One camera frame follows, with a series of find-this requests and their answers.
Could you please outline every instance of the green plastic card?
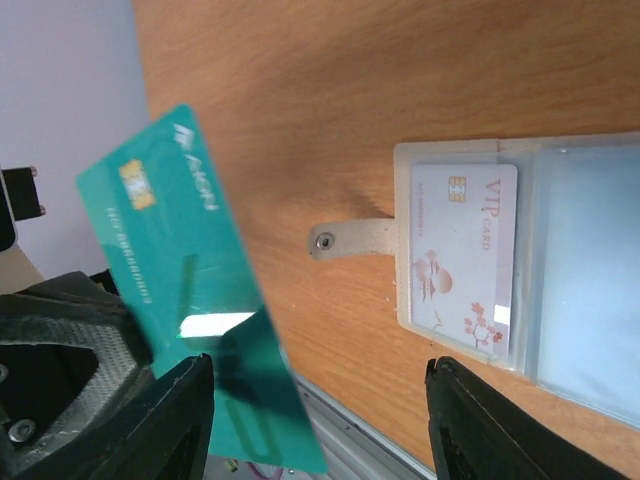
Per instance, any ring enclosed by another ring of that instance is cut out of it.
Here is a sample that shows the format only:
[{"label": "green plastic card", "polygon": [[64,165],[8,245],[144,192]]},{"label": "green plastic card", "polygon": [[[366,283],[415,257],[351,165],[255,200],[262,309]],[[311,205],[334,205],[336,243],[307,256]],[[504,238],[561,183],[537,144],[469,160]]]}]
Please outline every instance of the green plastic card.
[{"label": "green plastic card", "polygon": [[192,110],[177,107],[77,184],[154,374],[213,359],[209,452],[326,472]]}]

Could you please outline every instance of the silver screw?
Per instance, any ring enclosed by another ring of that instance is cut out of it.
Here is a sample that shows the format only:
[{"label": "silver screw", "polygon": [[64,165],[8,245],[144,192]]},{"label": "silver screw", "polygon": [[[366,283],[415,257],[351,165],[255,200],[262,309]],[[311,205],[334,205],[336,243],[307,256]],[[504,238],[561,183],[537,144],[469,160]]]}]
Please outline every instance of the silver screw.
[{"label": "silver screw", "polygon": [[331,247],[333,247],[335,241],[336,239],[332,234],[330,234],[329,232],[324,232],[318,235],[318,238],[316,238],[316,247],[318,247],[320,250],[329,250]]},{"label": "silver screw", "polygon": [[9,429],[9,439],[14,443],[24,443],[36,433],[36,422],[28,418],[18,420]]}]

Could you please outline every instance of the card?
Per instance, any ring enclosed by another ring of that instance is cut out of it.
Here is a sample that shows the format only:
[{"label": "card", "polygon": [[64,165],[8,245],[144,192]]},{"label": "card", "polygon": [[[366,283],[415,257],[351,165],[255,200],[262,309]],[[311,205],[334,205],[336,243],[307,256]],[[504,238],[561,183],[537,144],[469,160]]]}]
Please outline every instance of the card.
[{"label": "card", "polygon": [[517,170],[411,168],[411,321],[484,354],[509,353]]},{"label": "card", "polygon": [[205,139],[180,106],[77,180],[122,299],[160,376],[205,352],[209,452],[308,472],[327,466]]}]

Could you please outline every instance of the white card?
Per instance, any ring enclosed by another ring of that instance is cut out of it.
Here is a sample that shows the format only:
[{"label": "white card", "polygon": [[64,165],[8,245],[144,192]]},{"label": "white card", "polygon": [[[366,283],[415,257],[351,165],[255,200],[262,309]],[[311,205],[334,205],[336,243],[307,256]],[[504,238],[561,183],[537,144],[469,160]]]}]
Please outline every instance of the white card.
[{"label": "white card", "polygon": [[412,323],[485,354],[509,353],[517,169],[411,167]]}]

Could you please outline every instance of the wooden table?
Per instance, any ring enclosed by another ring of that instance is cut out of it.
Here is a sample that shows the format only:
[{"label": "wooden table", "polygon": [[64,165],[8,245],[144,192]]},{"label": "wooden table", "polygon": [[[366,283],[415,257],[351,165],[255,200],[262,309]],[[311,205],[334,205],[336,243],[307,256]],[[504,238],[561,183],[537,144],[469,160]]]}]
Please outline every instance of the wooden table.
[{"label": "wooden table", "polygon": [[[313,262],[309,228],[393,213],[403,141],[640,129],[628,1],[135,0],[150,108],[199,113],[293,366],[433,465],[393,258]],[[463,359],[580,448],[640,475],[640,433]]]}]

